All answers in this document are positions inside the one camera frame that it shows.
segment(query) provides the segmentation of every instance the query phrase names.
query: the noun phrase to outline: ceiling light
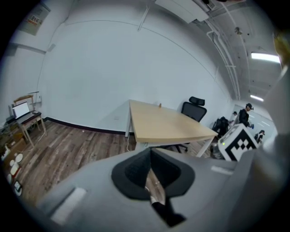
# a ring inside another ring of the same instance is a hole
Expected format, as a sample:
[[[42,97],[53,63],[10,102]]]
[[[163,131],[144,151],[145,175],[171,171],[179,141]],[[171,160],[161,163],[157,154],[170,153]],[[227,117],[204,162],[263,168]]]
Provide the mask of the ceiling light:
[[[264,53],[251,53],[251,55],[252,55],[252,59],[268,60],[268,61],[280,63],[279,57],[275,55],[264,54]]]
[[[251,97],[251,98],[255,98],[255,99],[257,99],[257,100],[259,100],[259,101],[261,101],[261,102],[264,101],[263,98],[260,98],[260,97],[254,96],[254,95],[251,95],[250,97]]]
[[[270,126],[269,124],[265,123],[264,121],[262,121],[262,123],[266,124],[267,126]]]

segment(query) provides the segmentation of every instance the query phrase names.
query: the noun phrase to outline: black cap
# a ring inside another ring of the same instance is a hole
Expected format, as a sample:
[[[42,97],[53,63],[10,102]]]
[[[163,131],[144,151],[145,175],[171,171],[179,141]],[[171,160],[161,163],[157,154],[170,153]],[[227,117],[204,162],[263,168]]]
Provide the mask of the black cap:
[[[250,104],[250,103],[248,103],[248,104],[246,104],[246,107],[249,107],[251,110],[253,110],[254,108],[252,107],[252,104]]]

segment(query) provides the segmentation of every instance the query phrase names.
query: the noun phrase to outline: office chair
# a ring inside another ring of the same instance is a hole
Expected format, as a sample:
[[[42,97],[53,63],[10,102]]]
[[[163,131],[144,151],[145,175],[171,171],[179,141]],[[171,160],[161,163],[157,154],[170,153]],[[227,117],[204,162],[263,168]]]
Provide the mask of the office chair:
[[[185,114],[186,116],[192,118],[195,121],[200,122],[202,120],[202,118],[205,116],[205,114],[207,113],[207,109],[203,107],[205,105],[205,100],[199,99],[196,97],[190,97],[189,101],[190,102],[186,101],[183,103],[181,113]],[[177,144],[174,146],[176,147],[176,149],[179,153],[181,153],[180,147],[184,147],[185,152],[188,151],[187,146],[185,146],[183,144]]]

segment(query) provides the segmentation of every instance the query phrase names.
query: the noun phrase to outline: wooden floor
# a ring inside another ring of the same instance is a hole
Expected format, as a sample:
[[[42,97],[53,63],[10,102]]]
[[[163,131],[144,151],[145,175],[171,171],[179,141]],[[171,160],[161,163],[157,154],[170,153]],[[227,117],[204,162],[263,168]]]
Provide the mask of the wooden floor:
[[[45,122],[47,136],[43,136],[30,152],[24,152],[20,162],[22,167],[18,180],[23,186],[22,197],[35,205],[51,188],[73,172],[93,161],[126,152],[127,138],[124,135],[92,132],[63,126],[51,121]],[[43,131],[35,128],[30,137],[34,144]],[[134,136],[129,138],[129,150],[134,150]],[[195,156],[203,142],[191,143],[188,155]],[[204,154],[209,157],[209,150]],[[164,190],[153,171],[149,172],[146,186],[152,196],[164,203]]]

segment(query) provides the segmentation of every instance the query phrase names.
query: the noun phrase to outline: wooden table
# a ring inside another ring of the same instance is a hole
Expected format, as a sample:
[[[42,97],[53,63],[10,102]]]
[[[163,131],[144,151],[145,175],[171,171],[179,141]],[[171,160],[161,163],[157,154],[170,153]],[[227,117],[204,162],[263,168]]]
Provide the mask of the wooden table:
[[[136,149],[163,145],[175,145],[206,140],[197,157],[202,154],[218,135],[213,130],[175,110],[130,100],[126,137],[133,124]]]
[[[45,131],[45,126],[44,126],[44,121],[41,117],[41,113],[38,112],[37,114],[34,114],[33,117],[25,120],[24,122],[20,123],[19,126],[26,138],[26,140],[28,140],[30,142],[30,144],[32,145],[32,147],[34,148],[34,144],[28,134],[28,131],[27,131],[27,128],[29,128],[31,125],[33,125],[34,123],[36,123],[37,127],[38,127],[38,130],[40,130],[39,128],[39,125],[38,125],[38,120],[41,120],[41,124],[42,124],[42,128],[43,128],[43,131]]]

